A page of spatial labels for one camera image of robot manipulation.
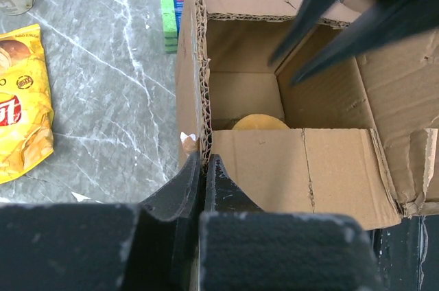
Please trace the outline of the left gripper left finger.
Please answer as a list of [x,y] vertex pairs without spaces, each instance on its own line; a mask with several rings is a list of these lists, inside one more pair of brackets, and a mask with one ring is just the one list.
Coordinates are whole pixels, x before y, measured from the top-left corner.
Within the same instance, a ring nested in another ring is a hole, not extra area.
[[147,290],[188,290],[201,212],[201,159],[194,152],[175,177],[141,203],[138,272]]

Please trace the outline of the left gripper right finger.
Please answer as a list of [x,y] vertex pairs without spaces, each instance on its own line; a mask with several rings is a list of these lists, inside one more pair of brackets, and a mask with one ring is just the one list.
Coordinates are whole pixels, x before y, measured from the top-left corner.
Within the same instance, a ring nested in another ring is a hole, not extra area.
[[226,171],[222,158],[213,154],[206,175],[204,213],[263,212]]

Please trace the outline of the round yellow sponge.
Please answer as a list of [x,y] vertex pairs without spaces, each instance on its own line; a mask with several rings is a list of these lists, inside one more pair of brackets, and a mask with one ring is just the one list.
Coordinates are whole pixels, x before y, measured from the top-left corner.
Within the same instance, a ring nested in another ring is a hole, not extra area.
[[270,115],[251,114],[240,119],[233,130],[289,130],[282,120]]

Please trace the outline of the brown cardboard express box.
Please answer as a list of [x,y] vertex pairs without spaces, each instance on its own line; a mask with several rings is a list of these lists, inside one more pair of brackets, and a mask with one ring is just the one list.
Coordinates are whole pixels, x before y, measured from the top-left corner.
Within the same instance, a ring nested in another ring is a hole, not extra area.
[[[221,156],[262,209],[340,213],[366,230],[438,213],[438,31],[293,74],[358,16],[335,4],[275,67],[302,0],[185,0],[176,63],[179,159]],[[270,115],[289,130],[233,130]]]

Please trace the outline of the green blue sponge pack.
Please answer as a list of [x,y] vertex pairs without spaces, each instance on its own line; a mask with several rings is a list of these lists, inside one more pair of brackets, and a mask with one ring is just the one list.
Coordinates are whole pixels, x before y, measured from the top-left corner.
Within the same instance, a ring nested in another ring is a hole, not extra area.
[[178,49],[178,37],[185,0],[161,0],[164,48],[167,54]]

